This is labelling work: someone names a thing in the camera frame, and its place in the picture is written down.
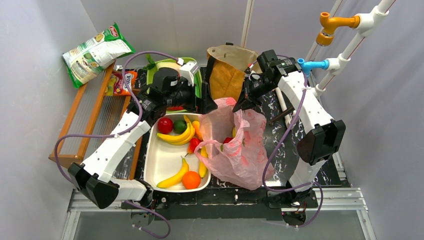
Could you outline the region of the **pink plastic grocery bag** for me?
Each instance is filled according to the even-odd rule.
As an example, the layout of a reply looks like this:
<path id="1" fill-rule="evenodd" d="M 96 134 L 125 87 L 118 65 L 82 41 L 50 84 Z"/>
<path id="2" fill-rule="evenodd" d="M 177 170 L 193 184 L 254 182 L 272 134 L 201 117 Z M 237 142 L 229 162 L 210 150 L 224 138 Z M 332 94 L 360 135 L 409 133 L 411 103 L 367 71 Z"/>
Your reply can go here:
<path id="1" fill-rule="evenodd" d="M 232 97 L 215 100 L 217 109 L 199 116 L 203 141 L 196 147 L 195 156 L 219 180 L 239 187 L 256 190 L 275 174 L 268 162 L 263 136 L 266 117 L 253 109 L 233 112 L 236 101 Z M 226 138 L 233 138 L 223 143 Z M 201 156 L 206 148 L 208 158 Z"/>

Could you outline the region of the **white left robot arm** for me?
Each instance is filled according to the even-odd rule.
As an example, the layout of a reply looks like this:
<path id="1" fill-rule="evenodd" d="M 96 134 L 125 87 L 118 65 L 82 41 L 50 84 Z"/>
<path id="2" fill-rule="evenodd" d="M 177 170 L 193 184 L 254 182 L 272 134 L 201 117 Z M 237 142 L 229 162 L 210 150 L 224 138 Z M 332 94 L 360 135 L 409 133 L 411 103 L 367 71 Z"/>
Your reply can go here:
<path id="1" fill-rule="evenodd" d="M 117 166 L 136 142 L 166 114 L 168 107 L 183 107 L 189 112 L 206 114 L 217 109 L 208 81 L 200 85 L 200 96 L 187 77 L 172 68 L 158 70 L 153 82 L 142 87 L 131 101 L 119 123 L 103 143 L 82 163 L 68 168 L 70 181 L 99 209 L 114 201 L 140 201 L 148 185 L 143 181 L 116 179 Z"/>

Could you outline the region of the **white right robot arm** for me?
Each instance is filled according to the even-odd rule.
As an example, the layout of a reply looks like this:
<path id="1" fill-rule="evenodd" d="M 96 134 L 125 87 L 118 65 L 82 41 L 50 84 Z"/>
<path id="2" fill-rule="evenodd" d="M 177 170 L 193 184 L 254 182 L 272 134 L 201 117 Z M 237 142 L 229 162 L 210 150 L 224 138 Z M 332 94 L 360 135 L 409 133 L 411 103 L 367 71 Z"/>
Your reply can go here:
<path id="1" fill-rule="evenodd" d="M 260 97 L 275 88 L 279 88 L 286 95 L 295 108 L 295 115 L 287 130 L 290 131 L 300 120 L 306 133 L 296 146 L 299 161 L 287 182 L 287 190 L 305 192 L 313 186 L 322 165 L 339 150 L 346 130 L 345 123 L 342 120 L 334 120 L 323 109 L 313 92 L 314 89 L 308 86 L 311 70 L 326 70 L 330 62 L 305 61 L 293 57 L 279 59 L 272 49 L 261 53 L 256 62 L 261 70 L 259 78 L 252 78 L 253 72 L 247 74 L 233 111 L 260 105 Z"/>

